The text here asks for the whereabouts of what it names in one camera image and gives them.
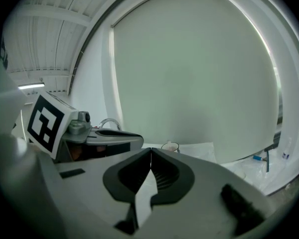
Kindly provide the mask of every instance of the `black plastic part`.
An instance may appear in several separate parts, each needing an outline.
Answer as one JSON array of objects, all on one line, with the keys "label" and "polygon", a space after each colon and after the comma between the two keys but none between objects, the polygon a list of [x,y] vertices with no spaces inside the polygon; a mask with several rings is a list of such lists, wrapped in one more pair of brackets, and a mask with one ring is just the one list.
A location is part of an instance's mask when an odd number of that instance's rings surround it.
[{"label": "black plastic part", "polygon": [[126,219],[118,222],[115,227],[129,235],[134,234],[134,232],[139,228],[134,204],[131,204]]},{"label": "black plastic part", "polygon": [[274,136],[274,143],[270,146],[268,146],[267,148],[264,149],[264,151],[269,151],[271,149],[276,149],[279,145],[279,141],[280,141],[280,136],[281,136],[281,132],[275,133]]},{"label": "black plastic part", "polygon": [[115,131],[115,130],[98,130],[95,131],[96,134],[98,135],[102,135],[102,136],[140,136],[139,134],[135,134],[135,133],[124,133],[124,132],[120,132],[120,131]]},{"label": "black plastic part", "polygon": [[86,122],[90,122],[91,117],[90,117],[89,113],[85,113],[85,120],[86,120]]},{"label": "black plastic part", "polygon": [[74,170],[70,170],[70,171],[65,171],[65,172],[61,172],[60,176],[62,179],[65,178],[69,178],[69,177],[73,177],[79,174],[85,173],[85,171],[82,168],[78,168],[78,169],[74,169]]},{"label": "black plastic part", "polygon": [[227,209],[238,220],[235,235],[241,235],[265,220],[263,215],[248,203],[232,186],[226,184],[221,192]]},{"label": "black plastic part", "polygon": [[127,143],[107,146],[106,150],[107,150],[107,156],[121,154],[131,150],[131,143],[127,142]]},{"label": "black plastic part", "polygon": [[150,171],[150,148],[109,167],[103,183],[111,196],[122,202],[135,203],[135,194]]},{"label": "black plastic part", "polygon": [[266,150],[266,155],[267,155],[267,170],[266,172],[268,173],[269,172],[269,151]]},{"label": "black plastic part", "polygon": [[158,193],[150,200],[153,205],[174,204],[191,189],[195,175],[190,167],[169,157],[159,149],[151,149],[151,170],[155,176]]}]

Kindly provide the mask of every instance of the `plastic bag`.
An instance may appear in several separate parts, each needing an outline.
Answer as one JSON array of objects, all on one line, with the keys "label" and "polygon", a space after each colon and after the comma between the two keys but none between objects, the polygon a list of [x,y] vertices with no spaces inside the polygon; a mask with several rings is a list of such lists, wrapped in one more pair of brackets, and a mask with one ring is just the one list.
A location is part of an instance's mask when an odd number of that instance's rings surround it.
[{"label": "plastic bag", "polygon": [[[261,157],[266,157],[266,153],[262,152]],[[260,191],[263,191],[285,168],[286,162],[281,156],[277,155],[276,150],[269,152],[269,172],[267,173],[267,162],[258,161],[252,157],[240,163],[246,177],[253,182],[253,185]]]}]

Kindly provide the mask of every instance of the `white wall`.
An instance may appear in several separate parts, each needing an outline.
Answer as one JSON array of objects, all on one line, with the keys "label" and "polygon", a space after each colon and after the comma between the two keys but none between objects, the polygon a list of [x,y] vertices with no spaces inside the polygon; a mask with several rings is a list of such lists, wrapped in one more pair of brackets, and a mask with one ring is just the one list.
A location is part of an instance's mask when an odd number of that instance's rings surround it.
[{"label": "white wall", "polygon": [[[99,16],[114,2],[115,0],[108,0],[100,9]],[[118,8],[116,8],[110,15],[111,20],[109,20],[109,26],[113,25],[118,18],[120,18],[125,12],[130,8],[138,5],[144,0],[124,0]],[[285,31],[284,26],[279,21],[275,12],[271,11],[267,5],[264,5],[261,0],[230,0],[233,2],[239,10],[243,11],[245,15],[254,23],[258,28],[259,32],[263,35],[264,39],[269,46],[273,56],[276,58],[276,65],[279,70],[279,74],[284,75],[285,81],[282,80],[282,88],[285,89],[286,94],[283,94],[284,100],[284,123],[283,123],[283,132],[282,135],[290,136],[293,138],[292,149],[294,150],[295,145],[299,145],[299,63],[297,54],[295,54],[295,49],[293,44],[290,42],[290,36]],[[108,33],[105,31],[103,35],[104,44],[102,45],[103,53],[109,53],[108,51]],[[103,77],[105,76],[104,71],[110,70],[108,65],[109,61],[102,64]],[[281,140],[280,145],[281,149],[285,145],[286,141]]]},{"label": "white wall", "polygon": [[70,94],[70,105],[80,111],[89,112],[92,126],[98,126],[107,118],[102,83],[101,45],[102,32],[99,30],[85,50]]},{"label": "white wall", "polygon": [[0,59],[0,133],[10,134],[26,96],[7,75]]},{"label": "white wall", "polygon": [[292,156],[299,155],[299,22],[294,16],[288,17],[290,10],[282,0],[270,0],[272,3],[267,0],[230,1],[252,20],[275,59],[282,87],[284,116],[278,153],[282,154],[291,138],[290,153]]},{"label": "white wall", "polygon": [[114,27],[125,130],[213,141],[218,162],[272,144],[278,92],[256,30],[228,0],[150,0]]}]

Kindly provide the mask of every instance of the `ceiling light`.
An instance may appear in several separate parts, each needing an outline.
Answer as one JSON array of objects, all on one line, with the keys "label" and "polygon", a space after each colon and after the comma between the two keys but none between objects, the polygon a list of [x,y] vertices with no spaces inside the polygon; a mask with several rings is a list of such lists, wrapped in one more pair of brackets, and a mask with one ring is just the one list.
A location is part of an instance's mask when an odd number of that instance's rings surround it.
[{"label": "ceiling light", "polygon": [[44,83],[32,83],[32,84],[26,84],[26,85],[20,85],[19,89],[25,90],[25,89],[32,89],[32,88],[39,88],[44,87]]}]

